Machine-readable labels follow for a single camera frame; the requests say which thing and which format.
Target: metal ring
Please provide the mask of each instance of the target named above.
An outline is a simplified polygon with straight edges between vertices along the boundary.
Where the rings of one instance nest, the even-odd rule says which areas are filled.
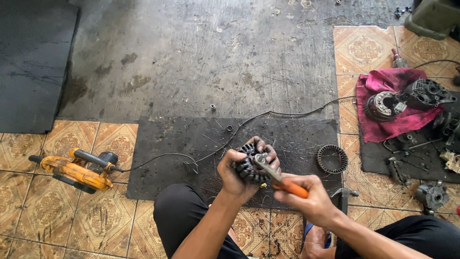
[[[342,165],[338,169],[331,170],[331,169],[327,168],[324,165],[324,163],[322,162],[322,154],[324,153],[324,151],[326,149],[332,149],[332,150],[337,151],[337,154],[339,156],[340,162],[342,163]],[[348,166],[348,157],[347,157],[345,151],[342,148],[340,148],[340,147],[338,147],[336,145],[325,145],[322,148],[320,148],[320,150],[318,151],[318,154],[316,155],[316,159],[318,160],[318,164],[321,167],[321,169],[323,171],[325,171],[326,173],[330,173],[330,174],[339,174],[339,173],[345,171],[345,169]]]

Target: knee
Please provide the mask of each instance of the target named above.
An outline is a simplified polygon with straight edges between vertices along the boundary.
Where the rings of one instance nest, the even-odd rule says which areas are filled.
[[[166,187],[155,199],[153,216],[169,214],[172,208],[181,207],[190,198],[193,189],[184,183],[177,183]]]

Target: sandal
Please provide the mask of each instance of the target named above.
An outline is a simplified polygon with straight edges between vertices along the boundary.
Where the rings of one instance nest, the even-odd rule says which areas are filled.
[[[307,223],[306,219],[304,218],[304,223],[303,225],[305,226],[304,227],[304,236],[302,237],[302,245],[300,247],[300,250],[303,251],[304,250],[304,242],[305,242],[305,237],[307,236],[308,232],[311,230],[311,228],[314,226],[312,223],[308,223],[308,224],[305,224]],[[326,243],[324,244],[324,248],[329,248],[331,246],[331,241],[332,241],[332,233],[330,231],[328,231],[328,234],[329,234],[329,237],[328,237],[328,240],[326,241]]]

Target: dirty hand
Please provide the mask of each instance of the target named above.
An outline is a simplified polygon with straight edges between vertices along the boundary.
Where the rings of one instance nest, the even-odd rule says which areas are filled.
[[[307,199],[303,199],[285,191],[276,191],[275,199],[298,208],[308,222],[318,227],[328,228],[335,218],[341,216],[342,212],[332,204],[318,176],[297,176],[286,173],[282,173],[281,176],[289,177],[294,183],[305,188],[309,195]]]
[[[265,158],[271,167],[278,168],[280,160],[276,157],[275,150],[259,137],[252,137],[246,144],[254,143],[256,149],[265,150],[268,156]],[[259,189],[259,185],[243,182],[235,168],[236,162],[241,162],[246,158],[246,154],[229,149],[217,166],[217,172],[222,177],[222,191],[233,196],[241,205],[245,204]]]

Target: patterned floor tile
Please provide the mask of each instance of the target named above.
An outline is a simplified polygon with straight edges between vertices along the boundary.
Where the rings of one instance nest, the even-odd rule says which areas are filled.
[[[269,252],[270,210],[242,207],[233,223],[236,244],[248,256],[263,258]]]
[[[67,247],[126,256],[136,200],[126,198],[126,185],[111,190],[82,193]]]
[[[53,130],[46,135],[41,156],[63,156],[70,158],[69,151],[79,147],[84,151],[92,151],[99,122],[88,121],[54,121]],[[51,175],[37,165],[36,174]]]
[[[337,76],[339,98],[356,95],[358,76]],[[340,132],[342,134],[359,134],[358,106],[356,98],[339,100]]]
[[[65,248],[32,241],[14,239],[8,258],[15,259],[62,259]]]
[[[67,248],[65,249],[64,258],[66,259],[119,259],[120,257],[106,254],[90,253]]]
[[[122,169],[129,169],[137,134],[137,124],[101,123],[92,153],[99,155],[104,151],[114,152],[118,155],[117,166]],[[113,182],[128,182],[129,172],[113,171],[109,177]]]
[[[270,256],[278,259],[296,259],[302,243],[302,213],[271,210]]]
[[[14,236],[31,174],[0,171],[0,234]]]
[[[460,216],[457,214],[440,214],[435,213],[437,218],[449,221],[450,223],[454,224],[457,228],[460,229]]]
[[[422,184],[435,184],[434,181],[423,181]],[[444,186],[447,187],[446,193],[449,195],[449,201],[446,205],[440,207],[437,212],[439,213],[450,213],[457,214],[457,207],[460,205],[460,183],[449,183],[444,182]]]
[[[0,170],[33,173],[36,163],[30,155],[39,155],[45,135],[4,133],[0,141]]]
[[[394,26],[394,31],[399,54],[407,60],[410,67],[437,59],[460,61],[460,45],[451,37],[437,41],[417,36],[404,26]],[[458,75],[456,66],[457,64],[451,62],[436,62],[419,69],[425,71],[428,77],[454,77]]]
[[[452,78],[436,78],[436,77],[429,77],[429,79],[434,80],[440,83],[444,88],[449,91],[460,92],[460,87],[455,86],[452,83]]]
[[[7,258],[12,242],[12,237],[0,235],[0,258]]]
[[[348,167],[343,175],[344,186],[359,191],[359,197],[348,199],[349,205],[422,210],[420,203],[413,198],[420,185],[419,180],[412,179],[411,185],[403,187],[395,184],[388,176],[363,172],[359,155],[359,136],[341,134],[340,140],[342,149],[345,150],[349,159]]]
[[[412,215],[421,215],[421,212],[348,206],[348,217],[372,230],[381,229]]]
[[[65,246],[79,195],[73,186],[35,175],[15,237]]]
[[[367,74],[390,68],[396,48],[393,27],[335,26],[333,31],[337,75]]]
[[[139,200],[132,226],[128,257],[134,259],[165,259],[166,253],[161,243],[156,223],[153,220],[153,201]]]

